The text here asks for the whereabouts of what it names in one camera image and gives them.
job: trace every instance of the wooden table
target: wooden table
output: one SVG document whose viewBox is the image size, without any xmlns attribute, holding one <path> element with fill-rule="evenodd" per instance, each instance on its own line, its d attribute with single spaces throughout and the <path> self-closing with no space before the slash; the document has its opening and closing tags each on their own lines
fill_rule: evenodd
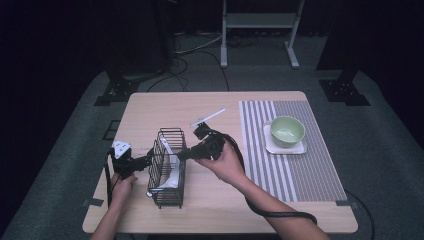
<svg viewBox="0 0 424 240">
<path fill-rule="evenodd" d="M 238 143 L 242 153 L 239 101 L 275 100 L 307 101 L 302 92 L 196 92 L 196 93 L 136 93 L 128 102 L 115 140 L 130 142 L 133 157 L 144 156 L 152 148 L 160 128 L 179 127 L 187 146 L 199 143 L 190 124 L 221 108 L 226 111 L 207 121 L 220 132 L 228 133 Z M 263 217 L 253 213 L 244 197 L 232 186 L 218 180 L 208 169 L 192 160 L 187 161 L 184 204 L 182 208 L 162 207 L 146 196 L 147 169 L 135 172 L 135 183 L 129 208 L 118 232 L 145 234 L 232 234 L 275 233 Z M 105 173 L 100 176 L 93 198 L 105 200 L 101 207 L 90 206 L 83 223 L 85 232 L 93 232 L 107 211 Z M 298 211 L 315 215 L 319 226 L 327 233 L 352 233 L 358 224 L 350 206 L 336 202 L 288 202 Z"/>
</svg>

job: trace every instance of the white metal frame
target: white metal frame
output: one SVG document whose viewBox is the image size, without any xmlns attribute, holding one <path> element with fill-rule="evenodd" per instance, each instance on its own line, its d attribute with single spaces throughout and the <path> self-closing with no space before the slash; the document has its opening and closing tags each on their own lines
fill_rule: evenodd
<svg viewBox="0 0 424 240">
<path fill-rule="evenodd" d="M 294 69 L 300 67 L 293 50 L 293 43 L 299 27 L 305 0 L 300 0 L 296 13 L 227 13 L 227 0 L 223 0 L 221 67 L 228 66 L 227 29 L 228 28 L 291 28 L 290 40 L 284 45 Z"/>
</svg>

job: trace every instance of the gray carpet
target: gray carpet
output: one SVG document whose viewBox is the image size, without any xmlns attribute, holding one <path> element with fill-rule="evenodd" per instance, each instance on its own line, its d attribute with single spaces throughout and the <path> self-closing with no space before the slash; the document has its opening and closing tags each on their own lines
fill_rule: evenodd
<svg viewBox="0 0 424 240">
<path fill-rule="evenodd" d="M 178 50 L 189 49 L 210 38 L 180 36 Z M 375 221 L 375 239 L 424 239 L 424 152 L 382 97 L 378 86 L 363 73 L 354 84 L 371 106 L 348 107 L 330 103 L 320 79 L 337 78 L 340 71 L 315 71 L 325 38 L 298 37 L 294 48 L 301 68 L 293 70 L 281 37 L 253 39 L 256 44 L 229 48 L 228 68 L 223 72 L 204 52 L 181 56 L 187 69 L 179 78 L 166 79 L 150 91 L 303 91 L 317 119 L 341 182 L 366 204 Z M 219 59 L 219 46 L 201 49 Z M 174 60 L 171 71 L 185 68 Z M 144 92 L 163 76 L 144 81 Z M 102 140 L 110 122 L 119 120 L 126 103 L 93 106 L 109 80 L 100 73 L 75 108 L 31 190 L 10 223 L 3 239 L 88 239 L 82 223 L 101 174 L 111 141 Z M 350 194 L 353 202 L 358 202 Z M 370 217 L 359 204 L 354 209 L 359 230 L 331 235 L 333 239 L 369 239 Z M 145 235 L 135 235 L 146 239 Z M 209 236 L 150 236 L 149 239 L 209 239 Z M 221 236 L 222 239 L 264 239 L 263 236 Z M 118 234 L 118 239 L 131 239 Z"/>
</svg>

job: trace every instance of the human arm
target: human arm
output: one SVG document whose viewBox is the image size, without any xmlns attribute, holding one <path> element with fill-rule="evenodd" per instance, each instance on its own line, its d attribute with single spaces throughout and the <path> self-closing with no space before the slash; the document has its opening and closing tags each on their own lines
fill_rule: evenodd
<svg viewBox="0 0 424 240">
<path fill-rule="evenodd" d="M 93 235 L 92 240 L 114 239 L 119 222 L 123 216 L 129 197 L 131 195 L 132 183 L 137 181 L 134 175 L 121 180 L 118 174 L 114 174 L 111 183 L 115 184 L 112 191 L 112 202 L 103 216 Z"/>
<path fill-rule="evenodd" d="M 271 196 L 246 176 L 236 152 L 227 141 L 225 141 L 221 157 L 218 160 L 197 159 L 195 161 L 209 168 L 219 179 L 232 185 L 253 205 L 263 211 L 296 211 Z M 265 217 L 265 219 L 282 239 L 328 239 L 328 236 L 309 219 L 272 217 Z"/>
</svg>

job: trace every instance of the person's right hand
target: person's right hand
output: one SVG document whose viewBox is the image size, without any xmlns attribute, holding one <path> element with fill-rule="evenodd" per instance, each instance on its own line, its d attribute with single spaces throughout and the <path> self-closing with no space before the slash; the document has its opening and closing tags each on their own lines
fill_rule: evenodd
<svg viewBox="0 0 424 240">
<path fill-rule="evenodd" d="M 240 160 L 231 144 L 225 140 L 221 156 L 217 160 L 195 159 L 200 165 L 209 168 L 222 181 L 234 185 L 246 178 Z"/>
</svg>

